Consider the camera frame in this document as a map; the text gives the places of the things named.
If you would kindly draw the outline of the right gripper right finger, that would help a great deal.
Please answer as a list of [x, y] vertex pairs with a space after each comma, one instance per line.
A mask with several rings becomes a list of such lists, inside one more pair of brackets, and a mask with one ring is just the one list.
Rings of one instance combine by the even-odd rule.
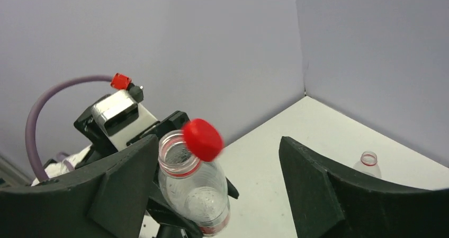
[[298, 237], [448, 237], [448, 190], [384, 181], [282, 137], [279, 159]]

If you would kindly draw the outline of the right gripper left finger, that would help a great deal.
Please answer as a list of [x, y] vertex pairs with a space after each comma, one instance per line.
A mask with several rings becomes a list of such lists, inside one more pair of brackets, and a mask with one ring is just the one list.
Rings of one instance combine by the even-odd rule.
[[1, 190], [1, 237], [138, 237], [157, 164], [158, 140], [36, 186]]

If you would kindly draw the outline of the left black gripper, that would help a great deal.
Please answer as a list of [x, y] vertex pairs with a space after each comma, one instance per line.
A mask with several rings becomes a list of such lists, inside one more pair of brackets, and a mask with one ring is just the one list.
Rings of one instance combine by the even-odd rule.
[[[94, 148], [76, 164], [77, 169], [119, 152], [104, 135], [101, 135], [98, 125], [93, 120], [92, 106], [93, 104], [74, 122], [74, 127], [89, 139]], [[185, 112], [175, 111], [132, 139], [130, 145], [148, 135], [155, 135], [161, 139], [168, 132], [181, 129], [187, 121], [189, 117]], [[183, 179], [169, 177], [165, 186], [161, 187], [158, 179], [153, 178], [146, 210], [158, 223], [184, 230], [188, 237], [213, 237], [228, 225], [231, 215], [230, 198], [238, 199], [239, 191], [228, 179], [214, 181], [206, 177]]]

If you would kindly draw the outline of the clear bottle red blue label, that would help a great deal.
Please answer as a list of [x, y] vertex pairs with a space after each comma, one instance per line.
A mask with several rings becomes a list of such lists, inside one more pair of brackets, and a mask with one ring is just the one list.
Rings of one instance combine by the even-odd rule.
[[227, 180], [221, 166], [191, 153], [181, 130], [160, 139], [158, 162], [159, 187], [170, 207], [193, 221], [206, 237], [221, 232], [230, 218]]

